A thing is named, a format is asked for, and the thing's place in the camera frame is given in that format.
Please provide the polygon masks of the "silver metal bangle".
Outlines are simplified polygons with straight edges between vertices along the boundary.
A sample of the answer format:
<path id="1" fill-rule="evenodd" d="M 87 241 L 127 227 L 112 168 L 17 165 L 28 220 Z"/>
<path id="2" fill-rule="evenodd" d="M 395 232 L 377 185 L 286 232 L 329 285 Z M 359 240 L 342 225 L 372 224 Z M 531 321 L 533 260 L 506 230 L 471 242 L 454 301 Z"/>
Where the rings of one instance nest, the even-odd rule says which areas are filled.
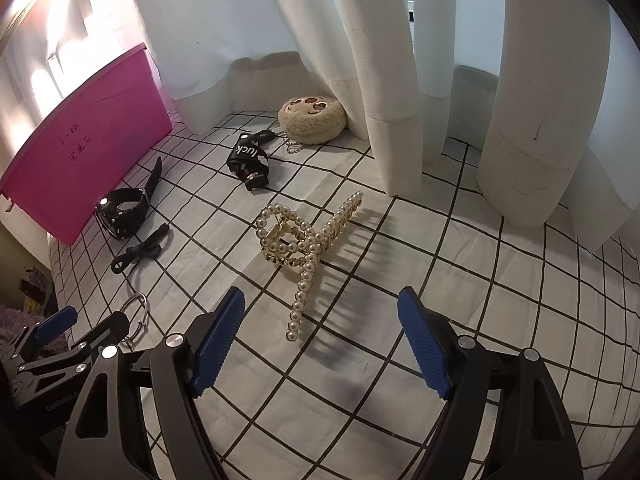
<path id="1" fill-rule="evenodd" d="M 134 351 L 149 329 L 151 309 L 148 297 L 143 292 L 136 292 L 118 310 L 126 314 L 131 308 L 136 308 L 136 310 L 134 310 L 134 315 L 129 319 L 129 334 L 120 344 L 129 351 Z"/>

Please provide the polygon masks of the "pearl gold claw clip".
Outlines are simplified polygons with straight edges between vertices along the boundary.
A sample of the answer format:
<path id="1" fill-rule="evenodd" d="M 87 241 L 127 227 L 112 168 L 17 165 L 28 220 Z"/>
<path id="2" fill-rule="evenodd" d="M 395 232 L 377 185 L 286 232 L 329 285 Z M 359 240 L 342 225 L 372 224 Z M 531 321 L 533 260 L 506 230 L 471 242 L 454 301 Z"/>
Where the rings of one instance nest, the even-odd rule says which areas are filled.
<path id="1" fill-rule="evenodd" d="M 288 307 L 285 333 L 288 342 L 298 341 L 322 255 L 342 234 L 362 201 L 363 192 L 355 192 L 318 228 L 282 204 L 267 205 L 258 214 L 254 222 L 255 234 L 264 259 L 277 266 L 289 266 L 298 273 L 294 299 Z"/>

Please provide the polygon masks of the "black printed ribbon clip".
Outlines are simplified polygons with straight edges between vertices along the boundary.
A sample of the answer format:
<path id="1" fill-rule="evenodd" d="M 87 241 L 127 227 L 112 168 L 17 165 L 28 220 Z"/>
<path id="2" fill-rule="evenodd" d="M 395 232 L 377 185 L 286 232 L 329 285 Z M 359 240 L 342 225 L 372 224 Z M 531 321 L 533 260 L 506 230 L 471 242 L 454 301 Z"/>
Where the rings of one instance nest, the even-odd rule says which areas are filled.
<path id="1" fill-rule="evenodd" d="M 275 137 L 276 135 L 268 129 L 255 133 L 242 133 L 227 158 L 229 171 L 249 191 L 263 188 L 269 183 L 268 156 L 262 146 Z"/>

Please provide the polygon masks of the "black digital wristwatch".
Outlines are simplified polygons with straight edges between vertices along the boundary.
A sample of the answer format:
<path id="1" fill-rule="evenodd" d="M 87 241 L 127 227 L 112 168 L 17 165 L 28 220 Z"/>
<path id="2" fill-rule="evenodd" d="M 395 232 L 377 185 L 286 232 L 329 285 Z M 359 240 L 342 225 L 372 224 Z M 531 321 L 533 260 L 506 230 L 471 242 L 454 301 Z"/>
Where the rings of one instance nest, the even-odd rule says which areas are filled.
<path id="1" fill-rule="evenodd" d="M 115 240 L 126 240 L 138 232 L 150 209 L 162 170 L 162 159 L 157 157 L 143 188 L 116 188 L 96 203 L 94 214 L 99 224 Z"/>

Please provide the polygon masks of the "checked white tablecloth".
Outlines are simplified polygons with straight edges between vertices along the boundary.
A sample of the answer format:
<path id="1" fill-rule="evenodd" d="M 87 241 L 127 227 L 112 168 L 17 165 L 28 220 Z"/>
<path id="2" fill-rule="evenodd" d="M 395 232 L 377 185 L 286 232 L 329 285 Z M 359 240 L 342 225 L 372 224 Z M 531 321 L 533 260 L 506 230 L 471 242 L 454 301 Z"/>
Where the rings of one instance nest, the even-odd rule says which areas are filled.
<path id="1" fill-rule="evenodd" d="M 407 479 L 442 411 L 402 334 L 396 296 L 413 287 L 430 309 L 485 348 L 532 347 L 546 361 L 577 440 L 582 470 L 600 477 L 639 418 L 639 260 L 619 237 L 589 250 L 570 212 L 540 229 L 510 226 L 475 182 L 480 153 L 458 140 L 425 167 L 415 196 L 382 192 L 367 142 L 351 134 L 290 152 L 270 142 L 269 184 L 247 191 L 226 158 L 273 114 L 224 118 L 206 136 L 179 116 L 124 177 L 140 186 L 157 157 L 163 177 L 147 236 L 168 224 L 160 256 L 122 275 L 124 252 L 95 221 L 74 244 L 51 240 L 56 296 L 78 312 L 76 340 L 136 292 L 149 299 L 159 344 L 213 310 L 228 288 L 246 315 L 198 410 L 232 479 Z M 345 200 L 363 202 L 321 260 L 299 341 L 285 339 L 297 274 L 266 261 L 254 222 L 282 204 L 321 226 Z"/>

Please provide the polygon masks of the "pink plastic basin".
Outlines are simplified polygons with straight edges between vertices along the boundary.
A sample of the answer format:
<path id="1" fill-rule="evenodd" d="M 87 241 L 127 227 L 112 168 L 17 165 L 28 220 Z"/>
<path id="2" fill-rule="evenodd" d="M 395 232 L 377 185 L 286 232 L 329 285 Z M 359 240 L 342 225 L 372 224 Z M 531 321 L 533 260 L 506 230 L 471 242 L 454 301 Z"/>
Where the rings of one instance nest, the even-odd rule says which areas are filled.
<path id="1" fill-rule="evenodd" d="M 43 119 L 4 170 L 1 194 L 59 242 L 74 244 L 96 202 L 171 128 L 138 44 Z"/>

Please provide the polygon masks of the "cream plush round pouch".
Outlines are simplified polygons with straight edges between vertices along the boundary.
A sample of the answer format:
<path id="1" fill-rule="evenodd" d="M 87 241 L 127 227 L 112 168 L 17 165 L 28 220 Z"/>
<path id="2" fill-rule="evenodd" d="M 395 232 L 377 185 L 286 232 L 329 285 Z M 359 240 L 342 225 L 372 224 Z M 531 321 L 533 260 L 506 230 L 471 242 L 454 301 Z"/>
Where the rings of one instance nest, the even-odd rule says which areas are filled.
<path id="1" fill-rule="evenodd" d="M 298 96 L 282 105 L 278 121 L 288 139 L 314 145 L 339 136 L 347 126 L 347 115 L 333 96 Z"/>

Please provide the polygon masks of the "white curtain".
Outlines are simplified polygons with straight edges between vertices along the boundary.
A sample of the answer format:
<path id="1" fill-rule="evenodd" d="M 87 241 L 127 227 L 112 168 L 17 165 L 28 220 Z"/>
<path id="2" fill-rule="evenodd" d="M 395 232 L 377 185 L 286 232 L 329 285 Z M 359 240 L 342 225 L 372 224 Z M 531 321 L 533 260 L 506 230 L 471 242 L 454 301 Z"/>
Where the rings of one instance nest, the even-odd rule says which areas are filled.
<path id="1" fill-rule="evenodd" d="M 1 0 L 1 160 L 145 44 L 188 128 L 321 92 L 408 196 L 447 138 L 507 222 L 639 244 L 639 0 Z"/>

